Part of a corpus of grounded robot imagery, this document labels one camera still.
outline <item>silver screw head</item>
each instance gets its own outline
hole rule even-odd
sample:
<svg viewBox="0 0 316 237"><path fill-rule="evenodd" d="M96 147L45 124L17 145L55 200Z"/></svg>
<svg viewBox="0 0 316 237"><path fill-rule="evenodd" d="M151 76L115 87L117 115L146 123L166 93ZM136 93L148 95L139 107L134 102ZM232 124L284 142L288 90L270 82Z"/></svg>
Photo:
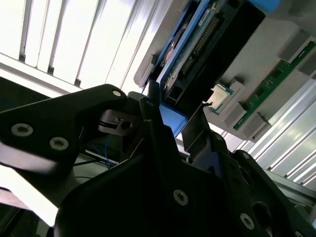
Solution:
<svg viewBox="0 0 316 237"><path fill-rule="evenodd" d="M189 203L188 196L186 193L180 189L176 189L173 192L173 197L177 203L179 203L181 206L186 206Z"/></svg>
<svg viewBox="0 0 316 237"><path fill-rule="evenodd" d="M113 95L116 95L116 96L121 96L121 95L122 95L122 94L121 94L119 91L117 91L117 90L112 91L112 93L113 93Z"/></svg>
<svg viewBox="0 0 316 237"><path fill-rule="evenodd" d="M17 123L12 126L11 132L13 135L18 137L27 137L30 136L34 130L33 128L26 123Z"/></svg>
<svg viewBox="0 0 316 237"><path fill-rule="evenodd" d="M245 213L240 214L241 222L250 230L255 228L255 224L253 223L252 219Z"/></svg>
<svg viewBox="0 0 316 237"><path fill-rule="evenodd" d="M63 151L69 147L69 142L63 137L53 137L49 144L52 149L58 151Z"/></svg>
<svg viewBox="0 0 316 237"><path fill-rule="evenodd" d="M216 136L216 138L217 138L218 140L222 140L222 139L223 139L222 136L219 135L219 134L216 134L215 136Z"/></svg>
<svg viewBox="0 0 316 237"><path fill-rule="evenodd" d="M247 153L242 153L243 157L245 157L246 159L249 159L249 155Z"/></svg>

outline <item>black cable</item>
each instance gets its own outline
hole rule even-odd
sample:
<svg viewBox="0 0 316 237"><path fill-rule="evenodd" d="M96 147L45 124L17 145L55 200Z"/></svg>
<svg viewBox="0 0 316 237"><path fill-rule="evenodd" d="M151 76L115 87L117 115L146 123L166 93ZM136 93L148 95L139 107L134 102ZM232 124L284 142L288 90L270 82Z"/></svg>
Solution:
<svg viewBox="0 0 316 237"><path fill-rule="evenodd" d="M75 178L92 179L92 178L90 178L90 177L85 177L85 176L77 176L77 177L75 177Z"/></svg>
<svg viewBox="0 0 316 237"><path fill-rule="evenodd" d="M80 162L80 163L76 163L74 164L74 166L79 166L79 165L84 165L84 164L90 164L90 163L95 163L98 162L99 160L88 160L88 161L84 161L84 162Z"/></svg>

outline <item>blue plastic tab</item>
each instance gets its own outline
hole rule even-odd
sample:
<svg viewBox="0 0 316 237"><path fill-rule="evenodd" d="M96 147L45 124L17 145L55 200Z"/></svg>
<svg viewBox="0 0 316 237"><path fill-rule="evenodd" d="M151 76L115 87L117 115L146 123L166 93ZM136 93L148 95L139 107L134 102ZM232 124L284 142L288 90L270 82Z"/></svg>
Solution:
<svg viewBox="0 0 316 237"><path fill-rule="evenodd" d="M280 0L248 0L248 1L266 12L274 11L280 4Z"/></svg>
<svg viewBox="0 0 316 237"><path fill-rule="evenodd" d="M164 104L160 104L159 108L163 124L171 127L174 137L178 136L188 122L187 117Z"/></svg>

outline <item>blue cable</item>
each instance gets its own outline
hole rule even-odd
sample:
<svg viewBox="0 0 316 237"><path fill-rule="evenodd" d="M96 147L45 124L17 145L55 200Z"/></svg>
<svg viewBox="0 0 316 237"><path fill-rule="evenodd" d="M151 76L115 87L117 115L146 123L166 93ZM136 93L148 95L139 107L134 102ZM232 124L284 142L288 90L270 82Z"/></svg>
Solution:
<svg viewBox="0 0 316 237"><path fill-rule="evenodd" d="M104 156L107 159L108 163L110 163L112 166L115 166L116 164L110 162L109 158L108 158L108 153L107 153L107 149L108 149L108 143L109 143L109 137L110 135L107 135L107 138L105 139L105 146L104 146Z"/></svg>
<svg viewBox="0 0 316 237"><path fill-rule="evenodd" d="M101 154L101 152L99 151L99 149L98 149L94 144L92 144L92 145L93 145L95 151L96 151L100 156L102 156L102 154ZM109 161L106 161L106 160L105 160L104 163L105 163L105 165L106 165L108 168L112 168L112 167L113 167L113 164L110 163Z"/></svg>

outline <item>green circuit board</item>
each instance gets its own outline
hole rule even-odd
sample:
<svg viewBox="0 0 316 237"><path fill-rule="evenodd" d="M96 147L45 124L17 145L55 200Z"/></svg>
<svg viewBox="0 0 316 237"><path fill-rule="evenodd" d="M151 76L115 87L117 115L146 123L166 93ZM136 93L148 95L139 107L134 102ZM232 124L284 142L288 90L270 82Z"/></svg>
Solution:
<svg viewBox="0 0 316 237"><path fill-rule="evenodd" d="M234 126L235 130L247 121L248 118L256 111L256 109L269 97L269 95L284 81L292 71L300 64L300 62L314 49L316 43L313 41L302 50L302 52L293 60L292 63L287 63L280 60L276 67L268 74L261 82L257 89L243 103L243 107L247 113Z"/></svg>

